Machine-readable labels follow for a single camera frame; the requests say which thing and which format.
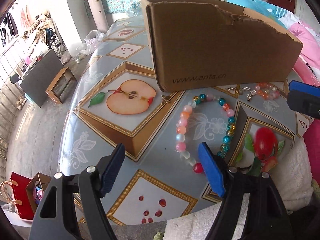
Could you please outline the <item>brown paper bag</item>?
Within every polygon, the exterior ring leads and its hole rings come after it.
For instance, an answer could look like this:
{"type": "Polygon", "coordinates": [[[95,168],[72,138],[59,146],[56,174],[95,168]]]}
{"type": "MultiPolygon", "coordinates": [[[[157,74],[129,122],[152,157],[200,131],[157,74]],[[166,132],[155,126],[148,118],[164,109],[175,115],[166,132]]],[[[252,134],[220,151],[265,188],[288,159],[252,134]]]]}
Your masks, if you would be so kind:
{"type": "Polygon", "coordinates": [[[38,172],[26,186],[25,190],[27,192],[27,197],[33,213],[36,212],[36,209],[50,181],[50,176],[38,172]]]}

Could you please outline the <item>white fluffy towel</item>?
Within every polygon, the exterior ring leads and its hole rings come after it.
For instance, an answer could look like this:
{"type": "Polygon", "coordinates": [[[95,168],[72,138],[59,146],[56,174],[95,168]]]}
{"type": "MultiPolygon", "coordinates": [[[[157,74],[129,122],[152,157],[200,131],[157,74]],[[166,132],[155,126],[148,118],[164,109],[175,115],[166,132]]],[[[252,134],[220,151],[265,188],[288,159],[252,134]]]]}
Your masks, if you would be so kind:
{"type": "Polygon", "coordinates": [[[219,204],[167,222],[164,239],[317,239],[318,208],[303,139],[271,173],[257,177],[226,171],[219,204]]]}

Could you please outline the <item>wooden picture frame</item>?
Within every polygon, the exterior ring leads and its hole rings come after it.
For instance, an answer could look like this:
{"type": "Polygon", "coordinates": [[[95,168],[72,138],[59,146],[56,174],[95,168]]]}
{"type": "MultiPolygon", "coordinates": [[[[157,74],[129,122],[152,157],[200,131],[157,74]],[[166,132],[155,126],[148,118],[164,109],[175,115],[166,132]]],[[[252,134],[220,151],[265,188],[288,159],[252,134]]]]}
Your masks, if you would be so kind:
{"type": "Polygon", "coordinates": [[[77,79],[71,69],[69,67],[62,68],[47,87],[47,95],[55,104],[63,104],[61,95],[72,81],[77,82],[77,79]]]}

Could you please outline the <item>red gift bag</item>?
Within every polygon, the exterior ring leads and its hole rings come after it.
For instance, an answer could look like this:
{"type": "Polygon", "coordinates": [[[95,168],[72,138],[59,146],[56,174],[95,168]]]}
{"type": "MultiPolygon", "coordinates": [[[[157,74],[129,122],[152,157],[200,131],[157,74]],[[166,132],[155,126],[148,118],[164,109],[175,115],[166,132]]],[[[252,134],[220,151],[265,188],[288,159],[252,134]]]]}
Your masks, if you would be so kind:
{"type": "Polygon", "coordinates": [[[32,210],[26,191],[26,187],[31,179],[12,172],[10,180],[19,217],[21,219],[33,220],[34,211],[32,210]]]}

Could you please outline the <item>small silver earrings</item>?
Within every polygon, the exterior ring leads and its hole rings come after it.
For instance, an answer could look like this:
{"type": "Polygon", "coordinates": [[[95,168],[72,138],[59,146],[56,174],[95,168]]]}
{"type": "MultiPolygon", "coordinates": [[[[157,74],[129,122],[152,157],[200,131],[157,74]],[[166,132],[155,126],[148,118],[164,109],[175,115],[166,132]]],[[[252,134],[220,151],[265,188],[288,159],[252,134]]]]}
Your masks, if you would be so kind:
{"type": "Polygon", "coordinates": [[[257,95],[257,91],[255,89],[251,89],[250,87],[228,87],[225,88],[227,92],[234,92],[235,94],[242,95],[244,92],[248,92],[247,101],[250,102],[252,98],[257,95]]]}

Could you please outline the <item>rolled paper tube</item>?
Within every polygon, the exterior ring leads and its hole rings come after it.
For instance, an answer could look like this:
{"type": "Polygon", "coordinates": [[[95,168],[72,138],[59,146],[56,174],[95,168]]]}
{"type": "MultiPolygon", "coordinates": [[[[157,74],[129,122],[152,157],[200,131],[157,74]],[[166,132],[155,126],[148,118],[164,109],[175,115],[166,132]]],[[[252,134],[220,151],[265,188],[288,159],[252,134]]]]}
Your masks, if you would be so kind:
{"type": "Polygon", "coordinates": [[[106,33],[109,29],[104,7],[101,0],[88,0],[88,4],[95,22],[96,28],[101,33],[106,33]]]}

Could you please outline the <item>brown cardboard box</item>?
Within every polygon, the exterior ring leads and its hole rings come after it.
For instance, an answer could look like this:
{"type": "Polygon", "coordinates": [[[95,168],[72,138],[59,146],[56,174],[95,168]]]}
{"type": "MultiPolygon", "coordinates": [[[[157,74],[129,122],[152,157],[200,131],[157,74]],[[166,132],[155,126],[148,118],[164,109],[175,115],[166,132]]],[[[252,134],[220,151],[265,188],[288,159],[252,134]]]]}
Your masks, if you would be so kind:
{"type": "Polygon", "coordinates": [[[221,0],[142,0],[160,90],[287,78],[302,42],[274,20],[221,0]]]}

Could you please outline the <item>fruit pattern tablecloth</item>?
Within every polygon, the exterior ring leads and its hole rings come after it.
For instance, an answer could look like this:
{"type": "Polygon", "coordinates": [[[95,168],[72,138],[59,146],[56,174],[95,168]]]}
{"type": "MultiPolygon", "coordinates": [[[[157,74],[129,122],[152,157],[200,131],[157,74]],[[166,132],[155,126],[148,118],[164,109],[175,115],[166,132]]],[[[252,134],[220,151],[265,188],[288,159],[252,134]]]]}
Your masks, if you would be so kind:
{"type": "Polygon", "coordinates": [[[92,54],[75,90],[60,146],[59,170],[80,173],[123,144],[126,157],[112,191],[102,199],[111,224],[160,222],[205,209],[219,202],[199,173],[198,145],[219,152],[228,118],[218,102],[198,105],[177,135],[183,107],[194,96],[224,98],[235,112],[236,130],[225,162],[258,172],[280,166],[312,123],[289,109],[288,82],[273,82],[278,97],[247,101],[227,92],[236,84],[174,93],[159,90],[141,16],[116,21],[92,54]],[[171,96],[161,105],[161,95],[171,96]]]}

